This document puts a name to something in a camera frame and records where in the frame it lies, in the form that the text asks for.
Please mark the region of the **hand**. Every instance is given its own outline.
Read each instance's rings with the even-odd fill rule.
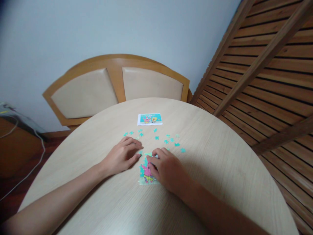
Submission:
[[[170,192],[182,198],[186,188],[193,184],[183,165],[177,157],[166,148],[155,149],[152,156],[147,156],[151,174]]]
[[[130,168],[141,156],[139,153],[135,154],[139,149],[143,149],[141,142],[131,137],[124,137],[99,163],[104,178]]]

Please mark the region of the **left hand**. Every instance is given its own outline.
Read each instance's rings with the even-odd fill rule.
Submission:
[[[139,149],[143,149],[141,142],[124,137],[99,163],[100,172],[108,177],[127,170],[141,157],[141,154],[135,154]]]

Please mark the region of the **oval table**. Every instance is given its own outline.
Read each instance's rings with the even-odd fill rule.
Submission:
[[[161,113],[163,125],[137,126],[138,114]],[[43,166],[20,210],[100,162],[128,132],[143,153],[166,147],[195,180],[270,234],[298,234],[287,204],[260,159],[230,127],[181,101],[143,98],[93,116],[71,133]],[[169,134],[179,142],[166,144]],[[161,184],[139,185],[139,159],[95,188],[59,234],[205,234],[194,213]]]

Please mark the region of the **wooden chair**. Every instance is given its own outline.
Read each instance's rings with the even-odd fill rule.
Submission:
[[[164,97],[186,102],[191,96],[184,76],[154,60],[127,54],[84,60],[43,93],[60,123],[71,130],[127,100]]]

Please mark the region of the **baseboard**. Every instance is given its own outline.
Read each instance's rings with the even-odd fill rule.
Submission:
[[[69,136],[69,134],[71,133],[72,133],[71,130],[67,130],[67,131],[58,131],[58,132],[46,132],[46,133],[42,133],[42,135],[46,137],[47,139],[52,139],[52,138],[58,138],[58,137],[66,137],[66,136]]]

